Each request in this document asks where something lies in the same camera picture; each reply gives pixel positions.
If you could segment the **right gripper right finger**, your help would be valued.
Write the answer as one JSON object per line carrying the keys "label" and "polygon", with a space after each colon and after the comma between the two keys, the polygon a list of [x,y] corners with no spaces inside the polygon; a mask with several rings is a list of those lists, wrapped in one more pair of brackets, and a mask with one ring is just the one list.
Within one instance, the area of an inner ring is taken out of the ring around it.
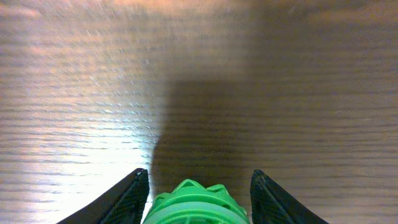
{"label": "right gripper right finger", "polygon": [[253,224],[328,224],[259,169],[252,174],[250,195]]}

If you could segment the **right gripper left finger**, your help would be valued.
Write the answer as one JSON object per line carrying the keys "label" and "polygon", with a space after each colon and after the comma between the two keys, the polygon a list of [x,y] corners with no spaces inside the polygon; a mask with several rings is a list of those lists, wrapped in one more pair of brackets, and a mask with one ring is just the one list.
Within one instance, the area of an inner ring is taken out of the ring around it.
{"label": "right gripper left finger", "polygon": [[148,171],[138,168],[59,224],[140,224],[148,196]]}

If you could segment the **green round toy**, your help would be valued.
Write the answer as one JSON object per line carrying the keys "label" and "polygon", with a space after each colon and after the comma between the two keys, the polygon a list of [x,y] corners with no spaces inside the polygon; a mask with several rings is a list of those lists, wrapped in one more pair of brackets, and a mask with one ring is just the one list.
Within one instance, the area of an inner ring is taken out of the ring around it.
{"label": "green round toy", "polygon": [[204,187],[186,179],[171,193],[157,195],[143,224],[249,224],[223,184]]}

